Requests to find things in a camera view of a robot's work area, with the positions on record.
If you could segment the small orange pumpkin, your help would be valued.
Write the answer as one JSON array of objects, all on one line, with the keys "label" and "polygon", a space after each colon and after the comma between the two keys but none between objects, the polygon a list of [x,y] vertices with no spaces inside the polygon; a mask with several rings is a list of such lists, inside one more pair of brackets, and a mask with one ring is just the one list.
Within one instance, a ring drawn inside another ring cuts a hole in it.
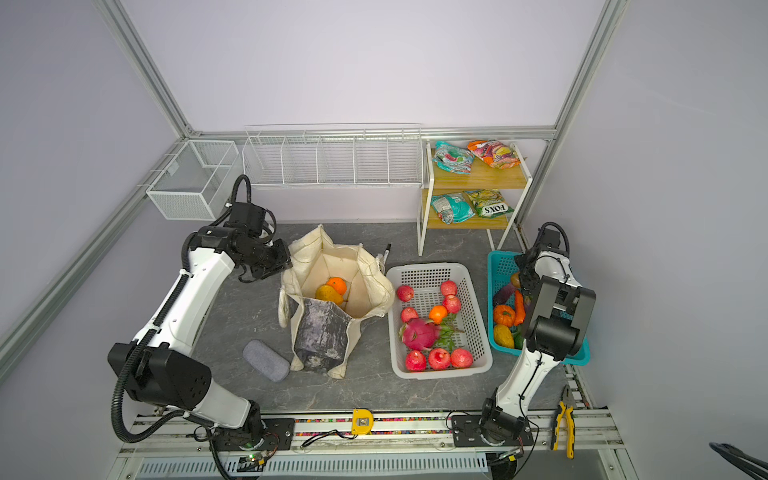
[{"label": "small orange pumpkin", "polygon": [[518,325],[517,312],[509,305],[501,304],[494,307],[492,320],[496,325],[512,328]]}]

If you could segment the beige canvas grocery bag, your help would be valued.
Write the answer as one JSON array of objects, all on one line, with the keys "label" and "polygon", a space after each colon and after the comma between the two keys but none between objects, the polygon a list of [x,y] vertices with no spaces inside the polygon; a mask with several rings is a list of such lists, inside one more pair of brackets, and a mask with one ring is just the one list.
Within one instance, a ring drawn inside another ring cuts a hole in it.
[{"label": "beige canvas grocery bag", "polygon": [[395,289],[385,276],[389,251],[335,243],[318,226],[289,246],[281,275],[278,319],[290,330],[293,371],[341,379],[364,321],[387,314]]}]

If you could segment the orange pink snack bag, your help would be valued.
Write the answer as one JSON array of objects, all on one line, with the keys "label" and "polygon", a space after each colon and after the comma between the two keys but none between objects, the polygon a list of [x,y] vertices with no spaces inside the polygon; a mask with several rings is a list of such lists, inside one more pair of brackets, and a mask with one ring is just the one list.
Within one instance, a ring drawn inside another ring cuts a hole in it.
[{"label": "orange pink snack bag", "polygon": [[516,151],[498,140],[475,140],[467,149],[490,168],[505,170],[519,165],[521,159]]}]

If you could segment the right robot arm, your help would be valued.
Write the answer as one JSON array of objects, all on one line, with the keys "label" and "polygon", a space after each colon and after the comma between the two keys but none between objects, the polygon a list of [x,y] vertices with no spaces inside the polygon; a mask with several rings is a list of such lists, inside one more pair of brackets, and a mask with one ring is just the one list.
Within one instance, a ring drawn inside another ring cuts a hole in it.
[{"label": "right robot arm", "polygon": [[596,302],[570,265],[570,242],[555,222],[545,222],[533,245],[515,257],[523,314],[521,354],[505,381],[486,399],[479,426],[490,441],[517,441],[530,426],[533,395],[548,373],[579,353]]}]

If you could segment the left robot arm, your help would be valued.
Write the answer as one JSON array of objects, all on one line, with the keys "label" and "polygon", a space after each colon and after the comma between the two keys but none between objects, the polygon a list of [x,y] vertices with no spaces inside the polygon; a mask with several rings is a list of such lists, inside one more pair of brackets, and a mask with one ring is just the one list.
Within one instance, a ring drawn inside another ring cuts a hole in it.
[{"label": "left robot arm", "polygon": [[[290,267],[287,245],[276,230],[271,211],[233,202],[214,222],[186,237],[181,269],[161,306],[133,340],[114,344],[108,353],[117,377],[110,421],[121,441],[143,441],[174,418],[220,430],[238,448],[262,441],[258,404],[220,386],[191,353],[220,287],[235,269],[241,271],[241,282],[252,283]],[[132,433],[123,415],[126,398],[169,411]]]}]

